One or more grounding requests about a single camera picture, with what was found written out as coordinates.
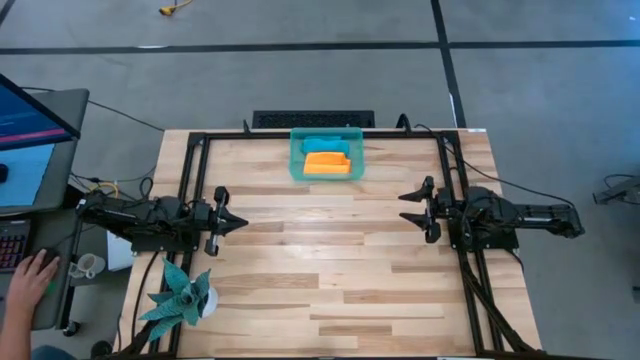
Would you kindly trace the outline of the orange microfiber towel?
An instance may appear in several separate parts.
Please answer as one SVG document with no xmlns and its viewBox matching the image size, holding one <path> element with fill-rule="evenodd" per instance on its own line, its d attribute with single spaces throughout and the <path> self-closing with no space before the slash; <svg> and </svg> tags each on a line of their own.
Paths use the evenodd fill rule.
<svg viewBox="0 0 640 360">
<path fill-rule="evenodd" d="M 305 175 L 313 174 L 349 174 L 351 160 L 342 152 L 310 152 L 306 155 Z"/>
</svg>

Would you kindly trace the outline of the translucent green plastic basket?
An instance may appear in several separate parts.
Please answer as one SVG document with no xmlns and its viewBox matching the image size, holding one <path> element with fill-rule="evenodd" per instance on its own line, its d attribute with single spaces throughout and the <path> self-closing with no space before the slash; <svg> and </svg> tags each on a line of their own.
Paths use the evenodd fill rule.
<svg viewBox="0 0 640 360">
<path fill-rule="evenodd" d="M 303 168 L 307 154 L 301 151 L 302 141 L 310 136 L 339 136 L 349 143 L 351 172 L 349 174 L 305 175 Z M 290 133 L 289 172 L 295 181 L 356 181 L 364 174 L 364 137 L 357 127 L 294 128 Z"/>
</svg>

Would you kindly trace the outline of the black keyboard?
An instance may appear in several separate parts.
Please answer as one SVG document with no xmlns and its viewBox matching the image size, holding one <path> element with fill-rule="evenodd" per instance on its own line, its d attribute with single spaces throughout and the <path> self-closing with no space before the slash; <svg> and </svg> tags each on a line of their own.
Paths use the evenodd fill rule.
<svg viewBox="0 0 640 360">
<path fill-rule="evenodd" d="M 14 272 L 25 256 L 31 222 L 0 221 L 0 273 Z"/>
</svg>

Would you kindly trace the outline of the person's forearm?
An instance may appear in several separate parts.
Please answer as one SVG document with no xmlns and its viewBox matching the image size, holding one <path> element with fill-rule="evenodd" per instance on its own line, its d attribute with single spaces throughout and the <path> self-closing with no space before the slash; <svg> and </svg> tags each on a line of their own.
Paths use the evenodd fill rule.
<svg viewBox="0 0 640 360">
<path fill-rule="evenodd" d="M 7 308 L 0 332 L 0 360 L 30 360 L 32 308 Z"/>
</svg>

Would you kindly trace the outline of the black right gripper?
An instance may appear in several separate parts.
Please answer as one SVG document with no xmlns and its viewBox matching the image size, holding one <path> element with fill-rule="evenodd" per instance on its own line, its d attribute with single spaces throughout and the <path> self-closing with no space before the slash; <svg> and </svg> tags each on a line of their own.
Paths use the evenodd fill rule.
<svg viewBox="0 0 640 360">
<path fill-rule="evenodd" d="M 429 244 L 435 243 L 441 237 L 441 225 L 437 220 L 449 219 L 452 216 L 452 209 L 448 214 L 438 212 L 436 195 L 434 178 L 427 176 L 418 190 L 398 196 L 399 200 L 416 203 L 426 200 L 425 213 L 400 213 L 399 216 L 425 231 L 426 242 Z"/>
</svg>

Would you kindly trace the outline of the person's hand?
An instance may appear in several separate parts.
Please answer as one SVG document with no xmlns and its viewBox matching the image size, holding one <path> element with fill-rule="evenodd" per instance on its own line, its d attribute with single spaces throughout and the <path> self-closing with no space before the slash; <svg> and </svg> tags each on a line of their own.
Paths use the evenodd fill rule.
<svg viewBox="0 0 640 360">
<path fill-rule="evenodd" d="M 37 304 L 57 272 L 60 261 L 60 257 L 57 257 L 42 268 L 44 255 L 45 251 L 42 249 L 35 255 L 26 257 L 18 265 L 6 297 L 6 311 L 7 308 L 15 309 L 21 306 L 32 308 L 35 312 Z"/>
</svg>

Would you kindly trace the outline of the person's leg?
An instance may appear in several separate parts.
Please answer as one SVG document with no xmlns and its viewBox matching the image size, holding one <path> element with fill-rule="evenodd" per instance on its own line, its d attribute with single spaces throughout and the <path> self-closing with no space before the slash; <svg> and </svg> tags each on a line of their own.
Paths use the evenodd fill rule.
<svg viewBox="0 0 640 360">
<path fill-rule="evenodd" d="M 63 349 L 43 345 L 32 350 L 31 360 L 77 360 L 73 355 Z"/>
</svg>

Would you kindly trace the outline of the green plant in white pot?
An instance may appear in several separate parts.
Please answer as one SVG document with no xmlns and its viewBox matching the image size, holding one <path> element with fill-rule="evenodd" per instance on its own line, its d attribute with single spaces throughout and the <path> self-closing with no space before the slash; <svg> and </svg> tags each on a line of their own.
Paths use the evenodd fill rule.
<svg viewBox="0 0 640 360">
<path fill-rule="evenodd" d="M 219 296 L 210 284 L 211 268 L 195 279 L 177 265 L 163 260 L 163 275 L 167 291 L 149 293 L 155 307 L 139 317 L 150 325 L 148 341 L 161 338 L 176 325 L 186 322 L 196 326 L 200 319 L 210 316 L 217 308 Z"/>
</svg>

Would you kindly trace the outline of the computer monitor with blue screen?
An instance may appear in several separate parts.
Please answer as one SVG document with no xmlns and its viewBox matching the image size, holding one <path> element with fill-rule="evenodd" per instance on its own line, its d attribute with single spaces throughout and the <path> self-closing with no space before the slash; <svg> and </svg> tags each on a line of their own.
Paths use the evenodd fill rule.
<svg viewBox="0 0 640 360">
<path fill-rule="evenodd" d="M 79 138 L 79 130 L 0 74 L 0 150 Z"/>
</svg>

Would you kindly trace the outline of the white mug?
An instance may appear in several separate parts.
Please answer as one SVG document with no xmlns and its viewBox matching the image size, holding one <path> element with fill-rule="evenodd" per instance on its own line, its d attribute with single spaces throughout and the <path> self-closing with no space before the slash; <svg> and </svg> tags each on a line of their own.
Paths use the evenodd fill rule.
<svg viewBox="0 0 640 360">
<path fill-rule="evenodd" d="M 87 253 L 82 255 L 75 263 L 71 263 L 68 269 L 68 275 L 74 279 L 94 279 L 97 274 L 106 268 L 104 258 Z"/>
</svg>

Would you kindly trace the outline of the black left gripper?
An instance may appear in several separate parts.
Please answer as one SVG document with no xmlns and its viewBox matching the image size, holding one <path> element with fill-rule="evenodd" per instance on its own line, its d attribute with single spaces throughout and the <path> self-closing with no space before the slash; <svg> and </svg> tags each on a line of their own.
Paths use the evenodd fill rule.
<svg viewBox="0 0 640 360">
<path fill-rule="evenodd" d="M 194 222 L 194 228 L 198 231 L 209 231 L 210 237 L 205 242 L 204 252 L 209 256 L 216 257 L 219 252 L 218 238 L 225 237 L 228 233 L 238 230 L 248 225 L 247 220 L 233 215 L 227 208 L 229 193 L 223 186 L 218 186 L 214 192 L 215 205 L 211 206 L 209 222 L 204 226 L 199 226 Z"/>
</svg>

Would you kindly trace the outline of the black floor vent grille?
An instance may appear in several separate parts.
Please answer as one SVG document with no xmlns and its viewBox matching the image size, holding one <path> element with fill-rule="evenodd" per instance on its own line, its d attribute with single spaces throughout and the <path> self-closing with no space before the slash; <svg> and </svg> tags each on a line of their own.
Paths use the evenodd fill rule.
<svg viewBox="0 0 640 360">
<path fill-rule="evenodd" d="M 288 129 L 320 127 L 375 128 L 375 114 L 363 111 L 255 111 L 255 129 Z"/>
</svg>

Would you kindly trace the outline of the teal microfiber towel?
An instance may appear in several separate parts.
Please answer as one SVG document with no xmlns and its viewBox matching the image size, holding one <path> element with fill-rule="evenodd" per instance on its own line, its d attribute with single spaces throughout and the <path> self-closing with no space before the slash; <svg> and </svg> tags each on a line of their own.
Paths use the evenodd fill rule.
<svg viewBox="0 0 640 360">
<path fill-rule="evenodd" d="M 349 143 L 339 136 L 310 136 L 302 141 L 301 151 L 304 154 L 315 152 L 338 152 L 349 154 Z"/>
</svg>

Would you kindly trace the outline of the light blue desk mat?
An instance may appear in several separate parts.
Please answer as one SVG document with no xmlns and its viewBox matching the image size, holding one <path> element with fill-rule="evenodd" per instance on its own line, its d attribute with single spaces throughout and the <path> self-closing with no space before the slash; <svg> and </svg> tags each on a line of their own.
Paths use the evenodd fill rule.
<svg viewBox="0 0 640 360">
<path fill-rule="evenodd" d="M 42 183 L 54 145 L 0 151 L 0 165 L 8 168 L 0 183 L 0 207 L 31 206 Z"/>
</svg>

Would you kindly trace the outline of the white box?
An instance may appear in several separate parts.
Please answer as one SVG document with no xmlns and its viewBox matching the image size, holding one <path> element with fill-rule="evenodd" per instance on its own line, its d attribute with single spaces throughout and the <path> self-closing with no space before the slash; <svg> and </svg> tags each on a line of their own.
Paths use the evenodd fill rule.
<svg viewBox="0 0 640 360">
<path fill-rule="evenodd" d="M 130 268 L 134 262 L 132 244 L 111 232 L 107 232 L 107 267 L 115 272 Z"/>
</svg>

